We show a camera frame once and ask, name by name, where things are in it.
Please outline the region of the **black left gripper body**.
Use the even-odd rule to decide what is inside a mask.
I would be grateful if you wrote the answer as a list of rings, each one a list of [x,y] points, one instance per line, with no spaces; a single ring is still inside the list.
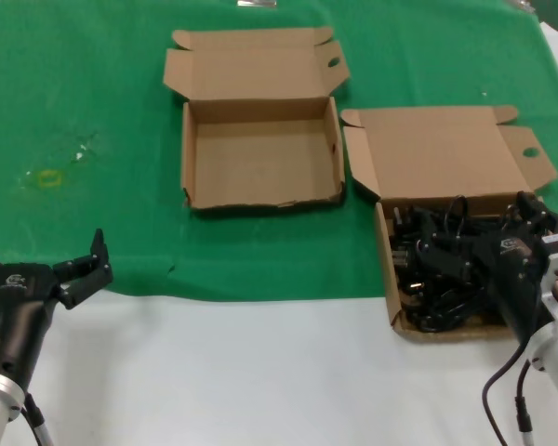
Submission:
[[[0,263],[0,374],[27,389],[50,328],[60,282],[38,263]]]

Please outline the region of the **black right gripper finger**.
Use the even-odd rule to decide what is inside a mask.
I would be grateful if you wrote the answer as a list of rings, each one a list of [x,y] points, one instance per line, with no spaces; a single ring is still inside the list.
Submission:
[[[471,242],[463,242],[461,232],[466,218],[458,220],[457,230],[451,232],[447,219],[444,232],[437,231],[432,217],[419,220],[419,238],[416,243],[418,263],[430,272],[459,282],[472,281],[472,261],[467,258]]]
[[[558,233],[558,214],[533,194],[519,191],[506,211],[506,233],[519,238]]]

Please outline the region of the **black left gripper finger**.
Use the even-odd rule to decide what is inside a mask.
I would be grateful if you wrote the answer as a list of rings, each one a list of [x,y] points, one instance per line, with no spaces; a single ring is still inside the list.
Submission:
[[[73,309],[113,281],[107,244],[102,229],[96,229],[90,253],[52,266],[60,285],[58,299],[67,309]]]

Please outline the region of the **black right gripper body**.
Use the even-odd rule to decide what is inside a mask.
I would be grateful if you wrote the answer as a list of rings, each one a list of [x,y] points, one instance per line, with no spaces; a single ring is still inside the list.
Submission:
[[[486,295],[521,344],[551,322],[542,300],[541,283],[549,264],[543,239],[539,234],[490,231],[474,244],[474,264],[484,277]]]

